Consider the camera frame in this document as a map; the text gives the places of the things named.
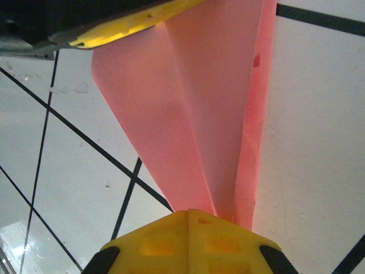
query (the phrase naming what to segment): white tiled floor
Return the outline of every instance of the white tiled floor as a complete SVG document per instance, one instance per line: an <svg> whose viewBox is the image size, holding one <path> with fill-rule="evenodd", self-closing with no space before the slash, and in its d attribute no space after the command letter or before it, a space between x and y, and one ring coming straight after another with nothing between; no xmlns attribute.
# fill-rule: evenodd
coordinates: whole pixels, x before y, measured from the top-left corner
<svg viewBox="0 0 365 274"><path fill-rule="evenodd" d="M361 0L280 3L365 20ZM300 273L331 273L365 232L364 46L277 18L254 231ZM60 52L51 107L133 170L137 153L91 79L91 57ZM0 66L47 101L53 62L1 57ZM46 109L2 73L0 97L0 166L31 201ZM144 165L139 178L161 193ZM34 207L82 267L109 241L129 181L50 114ZM30 209L1 172L0 187L0 244L19 271ZM136 184L118 235L167 214ZM79 273L36 214L23 273Z"/></svg>

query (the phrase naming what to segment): yellow plastic part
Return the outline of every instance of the yellow plastic part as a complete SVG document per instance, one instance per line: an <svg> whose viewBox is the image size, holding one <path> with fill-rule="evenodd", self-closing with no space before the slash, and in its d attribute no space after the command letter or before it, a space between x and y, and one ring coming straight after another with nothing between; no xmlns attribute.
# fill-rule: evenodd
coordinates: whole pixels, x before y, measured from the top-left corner
<svg viewBox="0 0 365 274"><path fill-rule="evenodd" d="M259 247L276 243L197 209L178 211L106 244L109 274L272 274Z"/></svg>
<svg viewBox="0 0 365 274"><path fill-rule="evenodd" d="M140 12L94 27L82 34L71 46L98 47L166 21L205 0L172 0Z"/></svg>

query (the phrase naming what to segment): white surface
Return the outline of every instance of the white surface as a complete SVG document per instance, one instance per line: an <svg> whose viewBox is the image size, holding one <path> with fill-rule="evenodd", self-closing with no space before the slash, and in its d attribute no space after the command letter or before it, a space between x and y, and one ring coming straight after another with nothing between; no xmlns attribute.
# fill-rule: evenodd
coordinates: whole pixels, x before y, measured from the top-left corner
<svg viewBox="0 0 365 274"><path fill-rule="evenodd" d="M365 14L360 0L281 3ZM362 37L277 18L254 230L282 246L301 273L331 273L365 232L364 46ZM51 105L133 170L137 154L92 82L91 55L61 51ZM0 58L0 66L47 101L53 62ZM0 164L29 199L45 113L0 73ZM159 191L144 166L139 176ZM50 115L35 208L82 266L109 241L128 184ZM15 231L9 249L22 248L29 207L2 174L0 185L0 233ZM135 185L119 236L166 214ZM77 273L35 215L28 249L24 273ZM17 267L19 257L13 261ZM365 263L353 273L364 274Z"/></svg>
<svg viewBox="0 0 365 274"><path fill-rule="evenodd" d="M110 240L128 183L50 115L34 207L82 267Z"/></svg>
<svg viewBox="0 0 365 274"><path fill-rule="evenodd" d="M317 11L343 18L365 21L364 0L279 0L280 4L300 7L305 10Z"/></svg>
<svg viewBox="0 0 365 274"><path fill-rule="evenodd" d="M303 273L330 273L365 232L364 45L277 18L254 230Z"/></svg>
<svg viewBox="0 0 365 274"><path fill-rule="evenodd" d="M46 110L0 73L0 165L32 198Z"/></svg>

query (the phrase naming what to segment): rectangular hole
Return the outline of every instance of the rectangular hole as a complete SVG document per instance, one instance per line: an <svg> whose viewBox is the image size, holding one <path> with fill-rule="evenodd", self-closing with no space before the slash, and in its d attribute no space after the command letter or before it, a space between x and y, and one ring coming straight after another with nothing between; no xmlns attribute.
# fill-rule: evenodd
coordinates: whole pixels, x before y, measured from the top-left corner
<svg viewBox="0 0 365 274"><path fill-rule="evenodd" d="M209 221L209 220L205 220L205 219L203 219L203 218L199 218L199 219L198 219L198 223L199 223L199 224L212 224L212 222L211 222L211 221Z"/></svg>
<svg viewBox="0 0 365 274"><path fill-rule="evenodd" d="M212 261L209 274L250 274L250 269L243 261Z"/></svg>
<svg viewBox="0 0 365 274"><path fill-rule="evenodd" d="M150 236L142 240L140 253L144 256L172 256L175 249L173 238Z"/></svg>
<svg viewBox="0 0 365 274"><path fill-rule="evenodd" d="M172 271L163 267L134 268L128 274L172 274Z"/></svg>
<svg viewBox="0 0 365 274"><path fill-rule="evenodd" d="M205 252L209 253L240 253L240 245L228 235L209 235L204 237Z"/></svg>

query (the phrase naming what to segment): black stripe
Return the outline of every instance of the black stripe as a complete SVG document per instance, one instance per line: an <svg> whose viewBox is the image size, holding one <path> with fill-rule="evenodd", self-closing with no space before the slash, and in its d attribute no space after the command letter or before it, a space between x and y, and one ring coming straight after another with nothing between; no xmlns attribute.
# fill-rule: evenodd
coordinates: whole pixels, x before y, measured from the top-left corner
<svg viewBox="0 0 365 274"><path fill-rule="evenodd" d="M277 5L276 15L365 37L365 23L361 21L317 13L316 11L304 10L282 4Z"/></svg>
<svg viewBox="0 0 365 274"><path fill-rule="evenodd" d="M57 65L58 65L58 56L59 56L59 50L56 51L56 57L55 57L55 63L53 65L53 73L52 73L52 80L51 80L51 87L55 84L56 79L56 72L57 72Z"/></svg>
<svg viewBox="0 0 365 274"><path fill-rule="evenodd" d="M48 105L51 104L51 100L52 100L52 93L50 92L49 96L48 96ZM49 116L49 111L46 110L46 117L44 119L44 126L43 126L43 133L42 133L42 139L40 141L40 149L39 149L39 155L38 155L38 164L36 167L36 172L35 172L35 179L34 179L34 186L33 186L33 194L32 194L32 200L31 200L31 204L30 204L30 211L29 211L29 217L28 217L28 224L27 224L27 231L25 234L25 242L24 242L24 250L28 244L28 238L29 238L29 229L30 229L30 223L32 221L32 213L33 213L33 207L34 207L34 200L35 200L35 192L37 191L37 184L38 184L38 177L39 177L39 170L40 170L40 163L42 161L42 154L43 154L43 146L44 146L44 139L46 137L46 130L47 130L47 124L48 124L48 116ZM24 264L24 259L25 259L25 252L22 255L22 261L21 261L21 269L20 269L20 274L22 274L23 272L23 264Z"/></svg>
<svg viewBox="0 0 365 274"><path fill-rule="evenodd" d="M11 179L11 177L6 173L6 171L0 166L0 170L2 173L4 173L5 177L9 180L9 182L13 185L13 187L18 191L18 193L21 195L21 197L24 199L24 201L30 206L30 201L28 201L27 197L23 194L23 192L19 189L17 184L14 183L14 181Z"/></svg>
<svg viewBox="0 0 365 274"><path fill-rule="evenodd" d="M139 173L139 171L141 169L141 166L142 166L142 161L138 157L137 163L135 165L135 169L133 170L133 174L134 175L138 176L138 173ZM110 241L111 240L114 240L117 237L117 235L118 235L118 232L119 232L121 223L123 221L125 212L127 211L127 207L128 207L129 201L130 201L131 196L132 196L133 189L135 187L135 183L136 182L135 182L135 180L133 178L129 182L129 186L128 186L128 189L127 189L127 193L125 194L123 203L121 205L121 209L120 209L120 212L119 212L119 216L118 216L118 218L116 220L116 224L114 226L114 230L113 230L112 237L111 237Z"/></svg>
<svg viewBox="0 0 365 274"><path fill-rule="evenodd" d="M122 165L118 160L116 160L112 155L110 155L107 151L101 148L98 144L96 144L93 140L91 140L87 135L85 135L81 130L76 128L73 124L71 124L66 118L64 118L60 113L55 111L52 107L48 106L40 97L35 95L29 88L24 86L20 81L15 79L12 75L6 72L3 68L0 67L0 71L7 76L10 80L12 80L17 86L19 86L22 90L28 93L34 100L36 100L39 104L49 110L56 118L58 118L62 123L64 123L69 129L71 129L74 133L79 135L85 142L87 142L94 150L103 155L109 162L111 162L115 167L117 167L121 172L126 174L129 178L133 178L136 183L146 190L151 196L153 196L156 200L158 200L162 205L164 205L171 212L172 208L169 203L166 201L164 197L162 197L157 191L155 191L152 187L142 181L140 178L136 177L132 171L130 171L127 167Z"/></svg>
<svg viewBox="0 0 365 274"><path fill-rule="evenodd" d="M56 52L56 58L55 58L54 66L53 66L53 74L52 74L51 87L53 87L53 85L54 85L54 79L55 79L56 70L57 70L57 63L58 63L58 55L59 55L59 51ZM48 102L47 102L47 105L48 106L51 105L51 101L52 101L52 93L50 92L49 95L48 95ZM29 216L28 216L27 231L26 231L26 234L25 234L24 250L26 249L26 247L28 245L29 230L30 230L30 224L31 224L31 221L32 221L32 214L33 214L33 208L34 208L35 193L37 191L37 184L38 184L40 163L42 161L44 140L46 138L46 130L47 130L47 125L48 125L48 116L49 116L49 114L50 114L49 110L46 109L46 117L44 119L42 138L40 140L40 149L39 149L39 155L38 155L38 163L37 163L37 166L36 166L35 179L34 179L34 185L33 185L33 194L32 194L31 205L30 205ZM26 255L26 253L23 252L23 254L22 254L22 261L21 261L21 267L20 267L20 271L19 271L20 274L22 274L22 272L23 272L23 265L24 265L25 255Z"/></svg>
<svg viewBox="0 0 365 274"><path fill-rule="evenodd" d="M346 255L332 274L350 274L365 257L365 234Z"/></svg>

